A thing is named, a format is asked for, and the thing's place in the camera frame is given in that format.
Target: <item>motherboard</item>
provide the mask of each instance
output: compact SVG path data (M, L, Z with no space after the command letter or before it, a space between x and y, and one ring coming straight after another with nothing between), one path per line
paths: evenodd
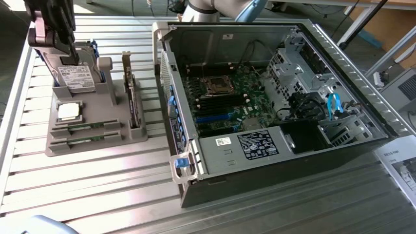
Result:
M267 127L276 117L253 67L239 66L219 76L183 77L184 90L200 137Z

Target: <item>barcode label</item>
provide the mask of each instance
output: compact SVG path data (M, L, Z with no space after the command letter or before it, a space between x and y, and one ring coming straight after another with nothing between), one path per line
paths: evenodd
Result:
M93 79L88 66L59 67L68 89L92 88Z
M232 140L229 139L229 137L215 139L215 141L216 141L217 146L228 145L232 143Z

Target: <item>aluminum table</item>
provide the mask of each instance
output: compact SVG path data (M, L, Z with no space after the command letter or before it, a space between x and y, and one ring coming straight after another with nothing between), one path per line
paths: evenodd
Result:
M44 215L83 234L415 233L415 209L373 155L332 171L180 208L152 67L156 20L176 18L76 17L76 38L97 41L100 55L115 62L115 79L123 78L121 52L132 52L149 133L149 140L137 144L44 155L52 77L25 45L0 130L0 228Z

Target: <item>floor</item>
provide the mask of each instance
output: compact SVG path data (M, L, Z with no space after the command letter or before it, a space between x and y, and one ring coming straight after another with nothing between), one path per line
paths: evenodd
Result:
M131 0L95 0L92 4L87 4L85 0L75 0L76 12L84 12L85 15L107 15L107 16L131 16ZM167 0L153 0L155 16L165 16ZM152 16L151 10L144 0L135 1L135 15ZM276 13L267 9L263 10L260 18L304 18L319 23L331 35L339 23L344 18L343 7L303 5L292 3L288 5L284 13ZM9 91L12 87L13 77L17 69L20 53L27 36L27 26L29 18L23 11L11 12L4 4L0 4L0 44L3 53L0 56L0 102L7 103ZM333 36L335 41L341 37L352 23L347 19L337 33ZM348 56L364 72L369 69L377 59L384 55L383 49L377 49L360 37L356 37L345 50ZM395 66L391 76L399 74L403 68ZM5 105L0 104L0 115L4 113Z

